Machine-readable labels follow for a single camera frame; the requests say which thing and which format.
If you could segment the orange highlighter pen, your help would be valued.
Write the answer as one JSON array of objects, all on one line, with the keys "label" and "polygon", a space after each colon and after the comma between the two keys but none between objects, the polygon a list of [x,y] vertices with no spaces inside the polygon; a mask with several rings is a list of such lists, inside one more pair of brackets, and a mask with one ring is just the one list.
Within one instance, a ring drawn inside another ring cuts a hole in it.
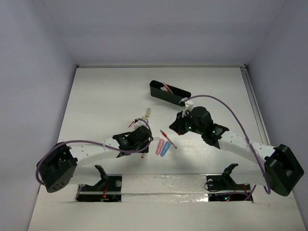
[{"label": "orange highlighter pen", "polygon": [[162,84],[164,85],[164,87],[167,89],[168,92],[173,94],[173,91],[171,90],[171,88],[165,82],[162,82]]}]

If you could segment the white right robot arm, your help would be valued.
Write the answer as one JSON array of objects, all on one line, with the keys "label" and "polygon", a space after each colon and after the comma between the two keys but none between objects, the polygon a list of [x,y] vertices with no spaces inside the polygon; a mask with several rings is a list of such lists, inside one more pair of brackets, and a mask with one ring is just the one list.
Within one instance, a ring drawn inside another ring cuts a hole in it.
[{"label": "white right robot arm", "polygon": [[210,190],[234,190],[236,185],[254,184],[268,186],[278,195],[288,196],[304,175],[303,168],[288,146],[281,144],[274,147],[249,141],[214,123],[204,107],[177,113],[169,128],[178,135],[187,132],[199,134],[206,144],[255,163],[255,167],[246,171],[238,170],[239,164],[232,163],[221,174],[208,176]]}]

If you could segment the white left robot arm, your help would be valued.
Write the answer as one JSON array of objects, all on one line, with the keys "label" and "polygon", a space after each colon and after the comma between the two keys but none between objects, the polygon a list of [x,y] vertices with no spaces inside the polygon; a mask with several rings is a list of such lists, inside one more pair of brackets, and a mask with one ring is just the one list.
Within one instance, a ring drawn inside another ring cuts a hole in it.
[{"label": "white left robot arm", "polygon": [[69,184],[88,185],[96,191],[103,191],[108,184],[108,175],[98,162],[147,153],[152,141],[150,127],[140,125],[131,132],[114,135],[103,142],[59,142],[38,161],[35,177],[48,193],[57,192]]}]

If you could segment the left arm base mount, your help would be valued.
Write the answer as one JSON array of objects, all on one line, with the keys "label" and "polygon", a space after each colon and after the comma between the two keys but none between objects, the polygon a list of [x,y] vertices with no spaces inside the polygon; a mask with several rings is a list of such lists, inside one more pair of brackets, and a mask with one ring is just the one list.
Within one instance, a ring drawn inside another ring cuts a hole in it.
[{"label": "left arm base mount", "polygon": [[94,185],[81,184],[75,200],[78,202],[121,202],[122,175],[107,175],[100,165],[94,166],[99,180]]}]

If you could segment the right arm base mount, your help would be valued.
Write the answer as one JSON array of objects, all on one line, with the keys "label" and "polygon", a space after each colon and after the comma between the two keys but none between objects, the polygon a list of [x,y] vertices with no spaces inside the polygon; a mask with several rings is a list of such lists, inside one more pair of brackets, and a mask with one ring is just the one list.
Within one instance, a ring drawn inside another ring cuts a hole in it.
[{"label": "right arm base mount", "polygon": [[223,173],[207,175],[204,189],[208,192],[209,202],[253,201],[250,185],[237,184],[231,173],[238,164],[231,164]]}]

